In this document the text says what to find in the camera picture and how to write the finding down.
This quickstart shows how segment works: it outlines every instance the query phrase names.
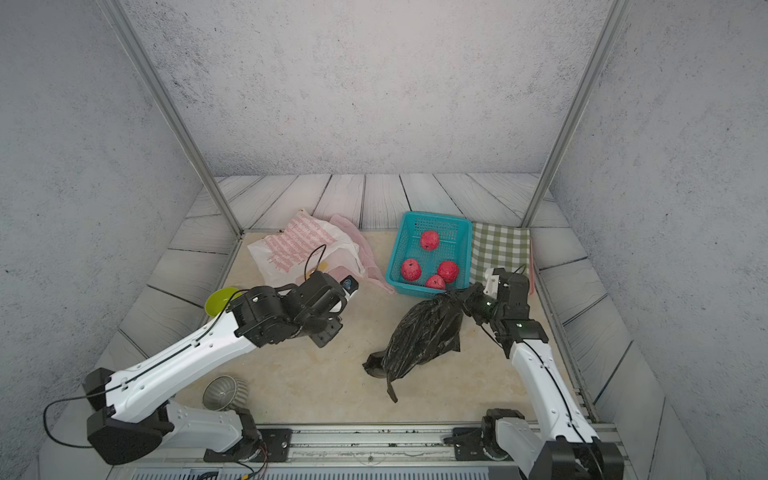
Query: silver bowl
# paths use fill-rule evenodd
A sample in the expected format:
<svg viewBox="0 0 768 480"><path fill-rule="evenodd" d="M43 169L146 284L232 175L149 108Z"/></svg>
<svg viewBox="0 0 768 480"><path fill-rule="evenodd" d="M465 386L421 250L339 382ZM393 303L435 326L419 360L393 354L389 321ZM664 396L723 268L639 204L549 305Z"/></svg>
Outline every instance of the silver bowl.
<svg viewBox="0 0 768 480"><path fill-rule="evenodd" d="M248 386L243 380L229 375L217 377L203 392L203 406L216 412L245 408L247 400Z"/></svg>

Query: vent grille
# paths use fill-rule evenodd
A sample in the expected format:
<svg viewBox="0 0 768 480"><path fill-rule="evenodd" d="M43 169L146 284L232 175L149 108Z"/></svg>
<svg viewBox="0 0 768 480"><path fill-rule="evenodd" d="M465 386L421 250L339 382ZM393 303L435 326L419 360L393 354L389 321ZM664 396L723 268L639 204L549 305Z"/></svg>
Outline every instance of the vent grille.
<svg viewBox="0 0 768 480"><path fill-rule="evenodd" d="M245 468L137 468L132 480L197 480L219 472L216 480L240 480ZM273 468L265 480L488 480L487 467Z"/></svg>

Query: blue plastic basket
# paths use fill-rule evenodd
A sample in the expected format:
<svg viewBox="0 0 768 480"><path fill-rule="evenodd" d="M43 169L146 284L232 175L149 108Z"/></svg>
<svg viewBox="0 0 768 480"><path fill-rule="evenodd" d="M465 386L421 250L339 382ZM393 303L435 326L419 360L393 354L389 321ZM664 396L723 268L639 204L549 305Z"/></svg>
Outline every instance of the blue plastic basket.
<svg viewBox="0 0 768 480"><path fill-rule="evenodd" d="M440 245L431 252L424 250L420 243L422 233L427 230L434 230L440 235ZM415 282L406 281L400 274L400 267L408 258L415 259L422 268L422 275ZM432 298L441 290L425 285L429 277L437 274L438 266L445 260L452 260L458 265L456 280L446 284L445 288L468 287L472 265L472 222L449 215L406 212L402 215L397 240L389 258L386 281L403 295Z"/></svg>

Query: beige table surface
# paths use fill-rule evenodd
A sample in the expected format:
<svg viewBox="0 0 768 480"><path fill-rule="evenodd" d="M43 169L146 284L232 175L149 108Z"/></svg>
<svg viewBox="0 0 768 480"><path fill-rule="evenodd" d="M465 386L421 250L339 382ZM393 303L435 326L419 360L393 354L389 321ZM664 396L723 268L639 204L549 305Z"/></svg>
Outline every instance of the beige table surface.
<svg viewBox="0 0 768 480"><path fill-rule="evenodd" d="M377 264L386 270L395 231L364 231ZM249 233L237 254L227 286L250 288L263 278L247 246L265 233ZM478 421L489 408L520 410L535 419L520 376L502 350L464 318L461 352L449 352L416 366L392 383L399 398L392 402L386 381L366 374L362 364L385 349L389 337L408 309L423 299L389 294L368 282L342 314L343 328L322 349L309 337L291 339L239 356L187 388L176 400L202 407L203 390L215 377L227 374L246 381L247 408L257 424L265 423L386 423ZM554 343L538 295L528 298L531 318L545 328L554 359L568 388L571 382Z"/></svg>

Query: white plastic bag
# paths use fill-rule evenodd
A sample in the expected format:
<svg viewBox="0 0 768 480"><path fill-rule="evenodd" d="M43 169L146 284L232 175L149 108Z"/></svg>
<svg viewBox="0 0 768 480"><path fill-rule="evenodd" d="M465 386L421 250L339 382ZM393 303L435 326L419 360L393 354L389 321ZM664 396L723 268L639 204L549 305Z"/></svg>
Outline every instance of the white plastic bag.
<svg viewBox="0 0 768 480"><path fill-rule="evenodd" d="M326 250L319 265L320 270L328 272L343 266L358 278L366 277L366 268L360 261L357 243L338 227L311 217L303 210L288 223L282 233L257 240L248 246L248 250L267 285L300 285L304 282L307 258L323 244ZM306 267L307 276L315 270L320 251L312 255Z"/></svg>

